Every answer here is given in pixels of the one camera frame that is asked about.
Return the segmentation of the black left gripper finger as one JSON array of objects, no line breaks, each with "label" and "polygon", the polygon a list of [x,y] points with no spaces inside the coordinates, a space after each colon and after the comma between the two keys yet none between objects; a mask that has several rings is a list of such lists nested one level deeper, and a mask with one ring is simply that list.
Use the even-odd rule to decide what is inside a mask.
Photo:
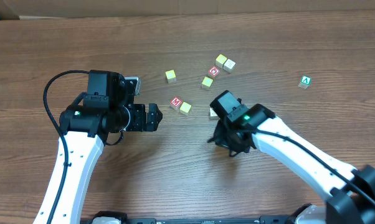
[{"label": "black left gripper finger", "polygon": [[161,120],[162,120],[162,117],[148,116],[147,122],[146,122],[146,131],[147,132],[156,131]]},{"label": "black left gripper finger", "polygon": [[163,117],[163,114],[159,110],[157,104],[155,104],[155,103],[149,104],[149,110],[148,110],[148,113],[147,113],[147,117],[148,118],[162,118]]}]

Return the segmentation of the blue B wooden block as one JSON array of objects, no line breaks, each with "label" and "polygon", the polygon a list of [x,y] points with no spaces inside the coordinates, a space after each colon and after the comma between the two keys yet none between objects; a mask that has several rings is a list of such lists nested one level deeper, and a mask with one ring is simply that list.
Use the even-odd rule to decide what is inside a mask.
[{"label": "blue B wooden block", "polygon": [[209,117],[210,119],[219,119],[218,115],[212,108],[209,108]]}]

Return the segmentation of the red M wooden block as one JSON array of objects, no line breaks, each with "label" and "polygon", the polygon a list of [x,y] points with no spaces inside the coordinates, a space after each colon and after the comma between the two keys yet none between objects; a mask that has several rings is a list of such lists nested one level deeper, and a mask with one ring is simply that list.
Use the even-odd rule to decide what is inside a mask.
[{"label": "red M wooden block", "polygon": [[174,96],[170,101],[170,107],[178,111],[183,104],[183,100],[178,96]]}]

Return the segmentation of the yellow S wooden block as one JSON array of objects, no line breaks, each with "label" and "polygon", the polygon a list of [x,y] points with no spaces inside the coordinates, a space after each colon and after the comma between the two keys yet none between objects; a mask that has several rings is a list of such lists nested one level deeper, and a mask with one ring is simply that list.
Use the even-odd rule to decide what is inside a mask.
[{"label": "yellow S wooden block", "polygon": [[179,107],[179,111],[182,113],[182,114],[185,114],[185,115],[188,115],[191,111],[191,108],[192,108],[192,105],[190,105],[189,103],[186,103],[185,101],[181,104],[181,106]]}]

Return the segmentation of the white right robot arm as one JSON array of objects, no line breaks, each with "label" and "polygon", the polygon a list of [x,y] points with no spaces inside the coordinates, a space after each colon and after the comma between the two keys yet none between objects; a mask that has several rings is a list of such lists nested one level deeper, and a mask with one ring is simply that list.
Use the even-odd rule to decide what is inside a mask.
[{"label": "white right robot arm", "polygon": [[299,208],[290,223],[375,223],[375,168],[358,170],[331,157],[262,105],[212,109],[220,120],[210,140],[227,148],[230,157],[258,149],[289,168],[324,201],[324,207]]}]

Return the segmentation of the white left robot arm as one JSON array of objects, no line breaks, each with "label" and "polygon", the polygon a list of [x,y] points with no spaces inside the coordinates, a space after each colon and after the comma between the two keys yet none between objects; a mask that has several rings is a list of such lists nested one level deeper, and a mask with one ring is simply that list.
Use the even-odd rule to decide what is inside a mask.
[{"label": "white left robot arm", "polygon": [[163,118],[157,104],[136,104],[140,94],[138,77],[120,73],[91,70],[86,92],[55,119],[47,101],[45,111],[59,135],[54,169],[35,223],[80,223],[83,204],[94,167],[108,135],[130,131],[154,132]]}]

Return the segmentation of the yellow top block far left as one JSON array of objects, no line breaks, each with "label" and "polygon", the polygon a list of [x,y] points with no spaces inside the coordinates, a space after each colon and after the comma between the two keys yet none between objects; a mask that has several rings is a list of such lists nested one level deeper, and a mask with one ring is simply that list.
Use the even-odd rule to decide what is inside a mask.
[{"label": "yellow top block far left", "polygon": [[172,83],[176,81],[176,74],[174,70],[168,70],[165,72],[166,79],[168,83]]}]

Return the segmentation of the yellow G wooden block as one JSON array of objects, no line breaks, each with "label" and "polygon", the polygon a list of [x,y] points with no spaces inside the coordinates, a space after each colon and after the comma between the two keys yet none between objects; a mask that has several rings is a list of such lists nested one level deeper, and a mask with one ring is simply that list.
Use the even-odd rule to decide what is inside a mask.
[{"label": "yellow G wooden block", "polygon": [[202,84],[201,84],[201,87],[205,90],[210,90],[213,81],[214,80],[209,78],[209,77],[204,77],[204,79],[202,81]]}]

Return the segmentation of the red O wooden block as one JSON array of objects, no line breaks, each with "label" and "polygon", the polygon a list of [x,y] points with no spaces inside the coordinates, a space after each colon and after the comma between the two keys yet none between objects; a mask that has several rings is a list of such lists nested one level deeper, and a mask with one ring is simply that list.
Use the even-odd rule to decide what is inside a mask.
[{"label": "red O wooden block", "polygon": [[209,78],[211,78],[211,79],[215,79],[217,76],[218,76],[218,74],[220,74],[220,70],[219,70],[219,68],[217,67],[217,66],[212,66],[209,70],[208,70],[208,74],[207,74],[207,76],[209,77]]}]

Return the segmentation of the plain top block yellow side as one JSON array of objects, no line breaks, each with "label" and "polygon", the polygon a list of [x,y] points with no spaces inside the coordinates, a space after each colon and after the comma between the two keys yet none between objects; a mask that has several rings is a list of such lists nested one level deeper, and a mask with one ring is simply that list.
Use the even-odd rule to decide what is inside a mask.
[{"label": "plain top block yellow side", "polygon": [[223,69],[227,71],[228,73],[231,73],[233,69],[235,68],[235,65],[236,63],[233,60],[228,58],[223,64]]}]

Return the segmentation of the yellow top block back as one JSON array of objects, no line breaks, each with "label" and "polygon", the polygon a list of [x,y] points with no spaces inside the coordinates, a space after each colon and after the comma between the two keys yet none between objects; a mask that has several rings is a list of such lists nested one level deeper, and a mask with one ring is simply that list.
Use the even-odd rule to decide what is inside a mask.
[{"label": "yellow top block back", "polygon": [[227,57],[222,54],[219,54],[216,58],[215,65],[219,68],[223,68],[226,61]]}]

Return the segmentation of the green A wooden block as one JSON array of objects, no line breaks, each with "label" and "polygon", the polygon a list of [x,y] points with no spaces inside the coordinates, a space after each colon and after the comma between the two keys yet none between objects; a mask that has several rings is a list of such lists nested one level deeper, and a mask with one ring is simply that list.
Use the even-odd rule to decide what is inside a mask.
[{"label": "green A wooden block", "polygon": [[301,77],[301,80],[300,80],[299,84],[298,84],[298,87],[303,88],[303,89],[307,89],[310,86],[311,81],[312,81],[311,77],[303,75]]}]

